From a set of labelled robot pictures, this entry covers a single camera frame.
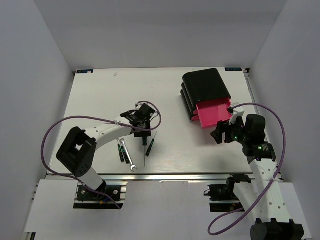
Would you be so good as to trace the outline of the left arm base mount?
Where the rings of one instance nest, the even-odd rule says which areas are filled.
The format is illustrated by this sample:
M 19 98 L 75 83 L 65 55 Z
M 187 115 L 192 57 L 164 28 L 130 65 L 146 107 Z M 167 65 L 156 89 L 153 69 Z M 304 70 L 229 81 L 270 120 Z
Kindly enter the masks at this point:
M 109 195 L 116 202 L 116 206 L 116 204 L 107 196 L 93 193 L 86 189 L 82 184 L 78 184 L 73 208 L 82 210 L 120 210 L 124 205 L 126 192 L 126 182 L 106 182 L 104 193 Z

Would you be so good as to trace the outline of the small precision screwdriver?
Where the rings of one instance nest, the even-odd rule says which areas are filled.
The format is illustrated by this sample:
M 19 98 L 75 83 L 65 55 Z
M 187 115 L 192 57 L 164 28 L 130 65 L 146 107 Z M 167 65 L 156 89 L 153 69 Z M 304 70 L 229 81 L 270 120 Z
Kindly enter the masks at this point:
M 122 148 L 121 148 L 121 144 L 120 144 L 119 139 L 117 139 L 117 148 L 118 148 L 118 152 L 119 152 L 120 161 L 122 163 L 124 163 L 125 159 L 124 159 L 124 155 L 123 155 L 123 152 L 122 152 Z
M 156 132 L 156 133 L 154 134 L 154 136 L 153 136 L 153 138 L 152 138 L 152 140 L 151 140 L 151 142 L 150 142 L 150 144 L 149 144 L 149 147 L 148 147 L 147 150 L 146 150 L 146 153 L 145 153 L 145 156 L 146 156 L 146 157 L 148 157 L 148 156 L 150 155 L 151 151 L 152 151 L 152 148 L 153 148 L 153 145 L 154 145 L 154 142 L 155 142 L 155 138 L 156 138 L 156 136 L 157 136 L 157 133 L 158 133 L 158 132 Z
M 123 155 L 123 159 L 124 159 L 124 162 L 128 165 L 130 163 L 129 161 L 129 158 L 128 158 L 128 155 L 125 151 L 125 148 L 124 148 L 124 145 L 121 141 L 119 141 L 119 144 L 120 144 L 120 148 L 121 148 L 121 152 L 122 152 L 122 155 Z

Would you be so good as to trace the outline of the silver combination wrench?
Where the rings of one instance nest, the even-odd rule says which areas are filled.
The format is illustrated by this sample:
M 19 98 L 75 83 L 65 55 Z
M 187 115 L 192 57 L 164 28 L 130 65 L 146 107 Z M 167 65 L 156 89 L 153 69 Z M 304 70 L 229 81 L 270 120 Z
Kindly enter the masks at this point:
M 127 160 L 129 161 L 130 170 L 131 170 L 132 172 L 134 172 L 134 171 L 137 170 L 138 168 L 137 168 L 137 166 L 133 163 L 133 160 L 132 160 L 132 158 L 131 158 L 131 156 L 130 156 L 130 153 L 129 153 L 129 151 L 128 151 L 126 142 L 125 142 L 125 140 L 124 140 L 123 138 L 121 138 L 119 141 L 120 141 L 121 146 L 122 146 L 123 149 L 124 149 L 125 155 L 127 156 Z

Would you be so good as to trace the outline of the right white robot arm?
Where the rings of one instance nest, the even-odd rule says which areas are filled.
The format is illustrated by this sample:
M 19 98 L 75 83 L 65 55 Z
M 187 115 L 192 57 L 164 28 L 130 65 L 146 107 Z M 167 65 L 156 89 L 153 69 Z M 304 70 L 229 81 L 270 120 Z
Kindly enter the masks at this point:
M 253 221 L 250 228 L 252 240 L 301 240 L 304 228 L 295 223 L 283 198 L 277 179 L 278 165 L 273 146 L 265 138 L 266 120 L 263 116 L 249 114 L 219 121 L 211 136 L 218 144 L 237 142 L 254 175 L 253 187 L 247 175 L 235 174 L 227 180 L 226 195 L 239 199 L 247 216 Z

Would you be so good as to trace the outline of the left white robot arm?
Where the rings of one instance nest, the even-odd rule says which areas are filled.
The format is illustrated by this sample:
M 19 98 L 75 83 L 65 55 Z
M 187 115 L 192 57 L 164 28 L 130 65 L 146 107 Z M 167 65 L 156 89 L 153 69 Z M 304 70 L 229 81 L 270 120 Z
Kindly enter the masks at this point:
M 89 187 L 90 196 L 99 200 L 105 196 L 106 183 L 92 167 L 96 151 L 122 137 L 149 133 L 151 118 L 156 112 L 143 103 L 100 126 L 89 129 L 73 127 L 57 151 L 56 158 L 75 178 Z

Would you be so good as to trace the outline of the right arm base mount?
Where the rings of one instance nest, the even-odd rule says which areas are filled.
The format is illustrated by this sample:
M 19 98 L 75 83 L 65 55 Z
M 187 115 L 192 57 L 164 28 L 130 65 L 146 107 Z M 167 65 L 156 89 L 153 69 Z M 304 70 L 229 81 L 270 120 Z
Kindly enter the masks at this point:
M 211 184 L 203 195 L 209 197 L 211 213 L 225 213 L 239 210 L 243 206 L 240 200 L 234 194 L 235 184 L 252 183 L 252 180 L 246 174 L 231 174 L 225 184 Z

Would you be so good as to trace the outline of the pink top drawer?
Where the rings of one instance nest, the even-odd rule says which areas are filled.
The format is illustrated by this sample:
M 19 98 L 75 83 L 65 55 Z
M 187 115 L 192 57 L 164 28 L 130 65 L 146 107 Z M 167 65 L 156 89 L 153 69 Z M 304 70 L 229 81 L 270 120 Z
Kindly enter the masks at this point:
M 197 113 L 202 129 L 216 127 L 219 121 L 231 118 L 228 108 L 231 101 L 228 97 L 200 101 L 196 104 Z

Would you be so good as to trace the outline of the large green-handled screwdriver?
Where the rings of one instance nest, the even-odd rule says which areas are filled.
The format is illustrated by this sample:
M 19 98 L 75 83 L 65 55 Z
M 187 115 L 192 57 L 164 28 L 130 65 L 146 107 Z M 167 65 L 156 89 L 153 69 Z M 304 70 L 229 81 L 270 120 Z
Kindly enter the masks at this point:
M 142 146 L 143 146 L 143 164 L 144 164 L 144 167 L 146 167 L 147 145 L 148 145 L 148 137 L 147 136 L 143 136 L 142 137 Z

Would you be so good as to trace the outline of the black drawer cabinet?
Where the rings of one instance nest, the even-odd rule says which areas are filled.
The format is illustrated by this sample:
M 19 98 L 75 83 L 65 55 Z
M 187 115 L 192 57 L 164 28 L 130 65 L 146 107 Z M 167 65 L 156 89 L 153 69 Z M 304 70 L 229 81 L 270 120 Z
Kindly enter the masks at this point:
M 202 101 L 229 98 L 231 95 L 216 68 L 188 72 L 182 77 L 182 101 L 191 120 L 191 111 Z

